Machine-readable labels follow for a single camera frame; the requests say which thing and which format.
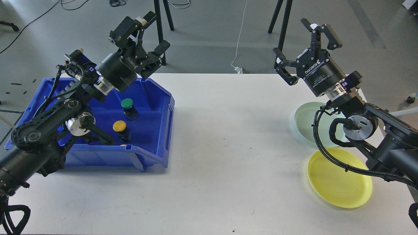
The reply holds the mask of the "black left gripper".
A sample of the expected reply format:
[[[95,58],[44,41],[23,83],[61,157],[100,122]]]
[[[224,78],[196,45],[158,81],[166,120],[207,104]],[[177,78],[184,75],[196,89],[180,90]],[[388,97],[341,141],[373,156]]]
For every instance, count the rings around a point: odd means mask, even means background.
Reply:
[[[152,11],[135,19],[127,16],[115,30],[110,31],[109,40],[120,49],[110,53],[96,66],[99,74],[96,89],[102,93],[113,89],[124,92],[137,76],[148,79],[162,65],[166,65],[163,59],[170,47],[168,41],[163,40],[152,52],[145,52],[142,46],[132,46],[133,39],[129,37],[142,39],[145,29],[156,19],[157,15]]]

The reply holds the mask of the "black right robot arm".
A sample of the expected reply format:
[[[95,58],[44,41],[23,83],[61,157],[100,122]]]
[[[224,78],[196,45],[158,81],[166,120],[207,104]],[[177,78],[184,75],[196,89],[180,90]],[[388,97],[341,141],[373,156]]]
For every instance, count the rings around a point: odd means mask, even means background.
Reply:
[[[330,57],[342,42],[330,25],[301,23],[310,45],[294,61],[282,52],[289,15],[283,19],[274,68],[290,86],[302,79],[316,97],[292,113],[299,135],[317,151],[307,164],[310,188],[343,209],[362,206],[371,196],[372,177],[417,190],[417,130],[359,94],[361,74],[345,74]]]

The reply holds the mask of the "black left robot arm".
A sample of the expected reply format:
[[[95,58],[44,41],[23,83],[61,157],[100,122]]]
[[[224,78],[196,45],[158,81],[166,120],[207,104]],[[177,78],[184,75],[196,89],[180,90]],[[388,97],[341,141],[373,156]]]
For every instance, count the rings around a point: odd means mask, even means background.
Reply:
[[[142,46],[142,36],[159,16],[148,12],[144,17],[125,17],[109,33],[118,47],[95,65],[82,50],[67,55],[50,94],[33,118],[18,125],[11,133],[13,143],[1,156],[1,225],[8,235],[19,235],[26,226],[30,209],[25,205],[9,205],[9,197],[20,188],[28,188],[27,180],[35,173],[47,176],[64,168],[66,154],[80,137],[112,145],[113,139],[95,125],[88,103],[104,102],[113,90],[124,92],[141,76],[147,79],[162,66],[161,58],[170,47],[162,40],[152,52]]]

